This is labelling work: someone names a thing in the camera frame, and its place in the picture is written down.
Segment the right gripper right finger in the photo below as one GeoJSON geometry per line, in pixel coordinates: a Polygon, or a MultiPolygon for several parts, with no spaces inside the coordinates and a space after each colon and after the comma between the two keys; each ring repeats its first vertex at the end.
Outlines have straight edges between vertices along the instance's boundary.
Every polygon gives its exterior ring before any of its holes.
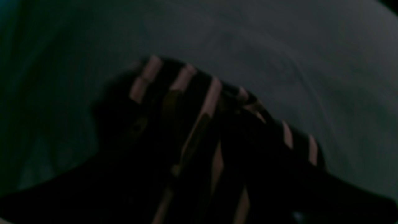
{"type": "Polygon", "coordinates": [[[397,205],[327,173],[322,156],[309,160],[309,137],[284,142],[284,129],[270,116],[263,123],[247,110],[221,117],[224,161],[247,187],[255,221],[290,223],[299,212],[314,224],[393,224],[397,205]]]}

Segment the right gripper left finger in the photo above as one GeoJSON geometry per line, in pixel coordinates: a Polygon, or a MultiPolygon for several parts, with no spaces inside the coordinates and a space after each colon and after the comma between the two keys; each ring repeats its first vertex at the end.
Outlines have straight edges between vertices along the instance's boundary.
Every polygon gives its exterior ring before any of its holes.
{"type": "Polygon", "coordinates": [[[174,115],[94,112],[99,152],[1,198],[13,224],[173,224],[174,115]]]}

